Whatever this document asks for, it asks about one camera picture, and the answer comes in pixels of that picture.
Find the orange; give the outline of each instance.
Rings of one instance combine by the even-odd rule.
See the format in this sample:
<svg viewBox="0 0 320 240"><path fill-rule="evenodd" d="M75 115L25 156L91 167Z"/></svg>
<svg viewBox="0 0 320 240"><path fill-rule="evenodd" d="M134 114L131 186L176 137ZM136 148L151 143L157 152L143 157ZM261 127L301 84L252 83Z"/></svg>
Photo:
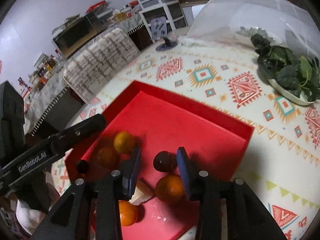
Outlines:
<svg viewBox="0 0 320 240"><path fill-rule="evenodd" d="M103 167L113 169L118 162L118 154L113 147L106 146L98 151L97 161Z"/></svg>
<svg viewBox="0 0 320 240"><path fill-rule="evenodd" d="M176 175L167 175L159 179L155 188L156 197L167 203L179 201L184 196L181 178Z"/></svg>
<svg viewBox="0 0 320 240"><path fill-rule="evenodd" d="M119 200L119 212L121 226L131 226L138 219L137 206L130 204L128 201Z"/></svg>
<svg viewBox="0 0 320 240"><path fill-rule="evenodd" d="M120 132L113 140L113 146L118 153L131 153L135 145L133 136L128 132Z"/></svg>

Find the red tray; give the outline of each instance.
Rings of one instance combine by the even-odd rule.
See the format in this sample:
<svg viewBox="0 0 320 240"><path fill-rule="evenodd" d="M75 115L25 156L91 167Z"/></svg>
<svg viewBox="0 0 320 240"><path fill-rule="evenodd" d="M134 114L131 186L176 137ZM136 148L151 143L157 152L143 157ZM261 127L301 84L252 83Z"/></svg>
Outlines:
<svg viewBox="0 0 320 240"><path fill-rule="evenodd" d="M83 177L75 164L85 154L110 142L119 131L135 136L141 147L139 178L151 189L165 175L153 168L160 151L175 153L185 147L197 166L217 179L230 180L240 164L254 128L223 112L184 96L138 81L132 82L103 112L106 129L78 144L66 159L71 182ZM85 178L94 180L105 169L90 163ZM197 203L184 200L168 206L156 197L139 206L138 222L122 227L124 240L176 240L197 223Z"/></svg>

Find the spinach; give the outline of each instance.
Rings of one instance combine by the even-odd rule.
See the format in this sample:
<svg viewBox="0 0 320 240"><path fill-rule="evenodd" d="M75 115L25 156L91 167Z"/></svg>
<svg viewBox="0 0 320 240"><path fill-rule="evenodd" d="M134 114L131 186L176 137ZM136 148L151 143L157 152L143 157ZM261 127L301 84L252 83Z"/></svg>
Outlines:
<svg viewBox="0 0 320 240"><path fill-rule="evenodd" d="M273 46L269 52L270 61L282 61L285 65L287 64L287 52L286 49L280 46Z"/></svg>
<svg viewBox="0 0 320 240"><path fill-rule="evenodd" d="M267 39L263 38L260 34L255 34L251 37L251 42L252 44L257 47L258 49L262 49L265 46L270 45L270 41Z"/></svg>
<svg viewBox="0 0 320 240"><path fill-rule="evenodd" d="M274 79L275 78L275 75L274 75L273 71L271 70L273 65L270 61L265 60L265 58L263 58L263 56L260 55L257 59L257 63L258 63L259 71L262 73L262 75L266 79Z"/></svg>
<svg viewBox="0 0 320 240"><path fill-rule="evenodd" d="M285 89L297 90L299 87L297 72L291 65L284 66L280 70L279 74L276 76L276 81Z"/></svg>
<svg viewBox="0 0 320 240"><path fill-rule="evenodd" d="M270 41L259 34L251 37L259 54L259 71L266 79L275 79L280 86L296 97L303 92L308 101L320 99L320 68L318 58L298 59L293 52L281 46L270 46Z"/></svg>
<svg viewBox="0 0 320 240"><path fill-rule="evenodd" d="M300 72L301 72L303 78L306 79L306 83L307 83L311 79L312 67L305 56L301 56L300 62L301 62Z"/></svg>

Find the mesh food cover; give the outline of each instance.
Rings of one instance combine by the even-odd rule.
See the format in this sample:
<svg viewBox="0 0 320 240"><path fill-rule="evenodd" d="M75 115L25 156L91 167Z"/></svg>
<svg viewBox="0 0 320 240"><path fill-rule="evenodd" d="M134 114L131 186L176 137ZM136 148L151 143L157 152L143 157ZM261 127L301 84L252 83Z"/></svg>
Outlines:
<svg viewBox="0 0 320 240"><path fill-rule="evenodd" d="M257 32L297 56L320 54L320 32L310 14L287 0L210 0L184 41L252 46Z"/></svg>

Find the table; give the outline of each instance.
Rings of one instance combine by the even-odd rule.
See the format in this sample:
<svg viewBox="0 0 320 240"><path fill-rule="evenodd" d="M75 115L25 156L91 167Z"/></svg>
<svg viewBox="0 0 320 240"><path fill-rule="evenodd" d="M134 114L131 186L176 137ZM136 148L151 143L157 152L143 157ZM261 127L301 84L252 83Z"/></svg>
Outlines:
<svg viewBox="0 0 320 240"><path fill-rule="evenodd" d="M156 43L118 73L75 120L108 107L134 79L193 98L255 127L234 175L270 211L288 239L298 240L320 208L320 106L291 103L257 74L253 50L226 45L156 52ZM57 190L70 185L64 160L52 166ZM193 239L195 227L182 239Z"/></svg>
<svg viewBox="0 0 320 240"><path fill-rule="evenodd" d="M88 41L70 58L67 59L66 64L68 64L68 62L72 61L76 56L82 53L84 49L92 45L99 38L103 37L115 28L121 28L128 35L132 35L139 31L141 28L144 28L144 24L139 14L133 15L132 17L104 30L102 33ZM39 95L34 98L31 103L27 103L28 110L25 113L25 124L23 127L25 134L31 133L32 135L34 135L36 133L37 129L42 124L47 114L67 91L68 85L63 80L63 65L64 63L61 63L59 64L59 66L54 68L54 75L48 80L44 88L39 92Z"/></svg>

